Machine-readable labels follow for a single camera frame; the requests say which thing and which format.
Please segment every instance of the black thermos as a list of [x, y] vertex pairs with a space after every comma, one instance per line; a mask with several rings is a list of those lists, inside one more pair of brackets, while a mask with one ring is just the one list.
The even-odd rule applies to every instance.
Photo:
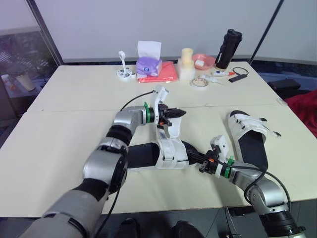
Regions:
[[236, 49], [242, 41], [242, 34], [233, 29], [229, 29], [227, 34], [224, 35], [220, 52], [216, 58], [216, 67], [226, 69], [236, 52]]

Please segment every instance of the beige cup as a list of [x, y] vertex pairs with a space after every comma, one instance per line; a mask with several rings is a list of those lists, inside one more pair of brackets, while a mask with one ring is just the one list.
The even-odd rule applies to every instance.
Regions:
[[16, 76], [15, 78], [16, 78], [16, 80], [19, 81], [19, 83], [22, 84], [22, 86], [26, 90], [31, 91], [31, 90], [35, 89], [34, 83], [32, 82], [32, 80], [29, 78], [29, 76], [27, 74], [23, 73], [22, 75]]

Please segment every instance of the black shoe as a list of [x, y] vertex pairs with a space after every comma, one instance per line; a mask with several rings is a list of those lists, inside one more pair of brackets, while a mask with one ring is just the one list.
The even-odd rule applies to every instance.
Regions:
[[140, 225], [134, 218], [123, 221], [114, 238], [140, 238]]

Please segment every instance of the tape roll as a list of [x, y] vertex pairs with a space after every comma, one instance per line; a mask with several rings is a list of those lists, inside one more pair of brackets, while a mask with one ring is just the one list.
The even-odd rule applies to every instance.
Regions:
[[206, 90], [209, 83], [203, 78], [194, 78], [192, 81], [190, 81], [190, 85], [198, 90]]

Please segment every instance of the floor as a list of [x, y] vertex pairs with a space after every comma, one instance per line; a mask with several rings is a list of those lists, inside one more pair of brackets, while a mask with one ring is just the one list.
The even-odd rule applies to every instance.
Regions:
[[[298, 226], [306, 227], [306, 237], [317, 237], [317, 199], [292, 203], [292, 215]], [[177, 221], [189, 221], [206, 238], [222, 238], [224, 234], [241, 234], [243, 238], [267, 237], [257, 214], [231, 217], [226, 208], [168, 212], [112, 214], [99, 238], [113, 238], [126, 218], [135, 218], [141, 226], [141, 238], [169, 238], [170, 228]], [[0, 237], [15, 238], [34, 219], [0, 219]]]

